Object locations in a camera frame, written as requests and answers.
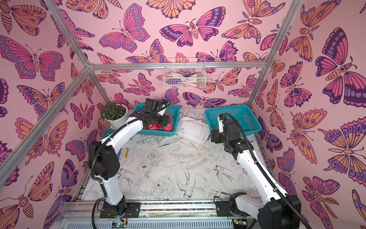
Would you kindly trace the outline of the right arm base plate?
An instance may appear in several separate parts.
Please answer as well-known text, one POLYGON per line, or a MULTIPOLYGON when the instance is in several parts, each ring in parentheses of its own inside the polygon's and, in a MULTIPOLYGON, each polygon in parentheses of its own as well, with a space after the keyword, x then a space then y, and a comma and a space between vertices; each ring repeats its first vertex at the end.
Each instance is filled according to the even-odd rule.
POLYGON ((246 200, 239 201, 214 201, 216 207, 216 214, 219 217, 239 217, 246 213, 249 216, 257 217, 258 207, 246 200))

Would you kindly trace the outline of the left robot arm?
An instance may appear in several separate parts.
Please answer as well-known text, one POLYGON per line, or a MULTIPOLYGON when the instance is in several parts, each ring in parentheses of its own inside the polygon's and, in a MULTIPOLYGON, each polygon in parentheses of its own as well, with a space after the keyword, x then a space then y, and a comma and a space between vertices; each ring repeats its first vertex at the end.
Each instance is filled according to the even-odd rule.
POLYGON ((165 115, 165 110, 164 107, 149 112, 143 108, 133 112, 120 128, 101 141, 93 141, 90 145, 91 179, 100 184, 107 209, 118 216, 125 212, 126 203, 118 182, 117 173, 120 170, 120 162, 117 153, 130 138, 144 128, 155 124, 160 126, 170 124, 171 121, 165 115))

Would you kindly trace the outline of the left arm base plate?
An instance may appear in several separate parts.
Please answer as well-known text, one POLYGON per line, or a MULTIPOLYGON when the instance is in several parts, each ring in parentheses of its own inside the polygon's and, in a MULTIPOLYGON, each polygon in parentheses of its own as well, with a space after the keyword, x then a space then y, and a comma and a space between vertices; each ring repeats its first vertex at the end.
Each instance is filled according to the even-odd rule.
POLYGON ((101 219, 112 218, 138 218, 140 213, 140 202, 127 202, 118 206, 105 203, 103 205, 102 212, 100 213, 101 219))

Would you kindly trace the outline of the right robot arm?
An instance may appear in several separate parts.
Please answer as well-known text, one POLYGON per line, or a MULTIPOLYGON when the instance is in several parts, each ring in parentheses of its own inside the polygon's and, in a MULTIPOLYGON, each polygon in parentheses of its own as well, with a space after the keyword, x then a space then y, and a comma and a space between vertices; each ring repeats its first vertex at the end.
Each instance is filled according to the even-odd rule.
POLYGON ((222 143, 225 151, 246 170, 261 198, 251 200, 244 194, 232 194, 234 211, 249 214, 262 229, 299 229, 301 224, 311 228, 301 214, 299 198, 288 194, 276 182, 259 160, 238 120, 228 113, 219 115, 218 129, 213 133, 214 142, 222 143))

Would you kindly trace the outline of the red apple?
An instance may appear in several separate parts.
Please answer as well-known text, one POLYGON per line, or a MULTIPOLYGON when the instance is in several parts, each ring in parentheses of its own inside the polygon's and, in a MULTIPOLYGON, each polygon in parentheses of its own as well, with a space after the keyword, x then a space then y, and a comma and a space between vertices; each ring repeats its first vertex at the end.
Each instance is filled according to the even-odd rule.
POLYGON ((154 124, 154 125, 149 125, 148 126, 148 130, 154 130, 154 131, 161 131, 164 128, 160 125, 154 124))
POLYGON ((174 127, 172 124, 168 124, 167 126, 164 127, 164 131, 173 131, 174 130, 174 127))

